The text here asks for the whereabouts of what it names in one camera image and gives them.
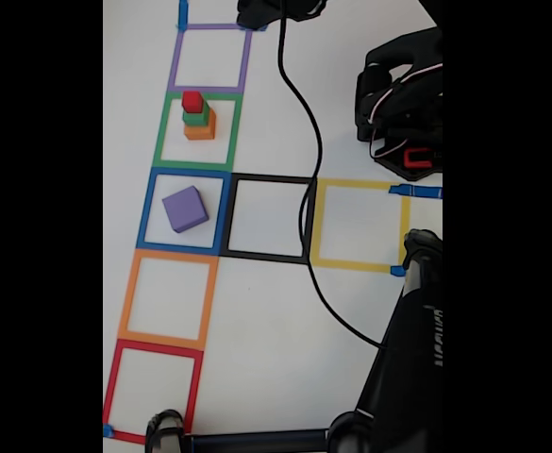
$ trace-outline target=green block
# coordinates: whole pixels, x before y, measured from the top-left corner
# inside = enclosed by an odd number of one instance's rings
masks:
[[[207,101],[202,105],[202,113],[188,113],[183,110],[183,122],[188,126],[208,126],[210,107]]]

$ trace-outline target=green square outline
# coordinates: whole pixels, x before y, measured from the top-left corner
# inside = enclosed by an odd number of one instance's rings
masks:
[[[166,135],[166,125],[169,122],[169,113],[171,103],[174,99],[181,99],[182,92],[167,92],[164,97],[164,107],[160,118],[159,137],[156,141],[156,150],[152,166],[166,168],[190,168],[195,170],[218,170],[230,172],[234,166],[234,157],[236,155],[236,143],[238,142],[238,129],[240,128],[240,115],[242,113],[243,94],[229,92],[203,92],[202,96],[207,100],[234,101],[234,117],[231,122],[231,132],[229,133],[229,147],[227,150],[226,163],[211,162],[193,162],[189,160],[164,160],[162,159],[162,148],[164,146],[164,137]]]

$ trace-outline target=orange square outline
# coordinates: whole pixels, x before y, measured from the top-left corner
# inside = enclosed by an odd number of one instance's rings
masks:
[[[153,258],[158,260],[174,260],[187,262],[204,262],[209,265],[209,277],[207,278],[207,289],[204,294],[204,303],[202,307],[202,317],[200,318],[200,328],[198,338],[191,340],[189,338],[170,337],[167,335],[157,335],[153,333],[143,333],[128,330],[128,322],[133,308],[133,296],[137,287],[137,277],[140,272],[140,265],[143,258]],[[217,278],[217,268],[219,266],[219,257],[208,255],[190,255],[185,253],[164,252],[160,250],[146,250],[138,248],[133,255],[133,263],[126,285],[125,305],[121,321],[118,326],[118,338],[123,340],[132,340],[135,342],[164,344],[167,346],[187,347],[198,351],[204,351],[207,343],[207,334],[209,331],[210,311],[212,309],[212,298],[215,290],[215,280]]]

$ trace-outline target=blue tape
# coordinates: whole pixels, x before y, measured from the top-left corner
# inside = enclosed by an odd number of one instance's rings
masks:
[[[104,437],[114,437],[114,429],[107,423],[104,424]]]
[[[399,184],[398,186],[391,186],[389,193],[397,193],[398,195],[404,196],[416,196],[418,198],[436,198],[443,200],[443,187]]]
[[[405,277],[406,270],[404,266],[391,266],[391,275],[396,277]]]
[[[179,20],[177,28],[181,31],[188,29],[188,0],[179,0]]]

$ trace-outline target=red block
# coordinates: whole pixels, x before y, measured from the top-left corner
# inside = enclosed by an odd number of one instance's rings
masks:
[[[204,99],[200,92],[183,92],[181,105],[187,113],[202,113]]]

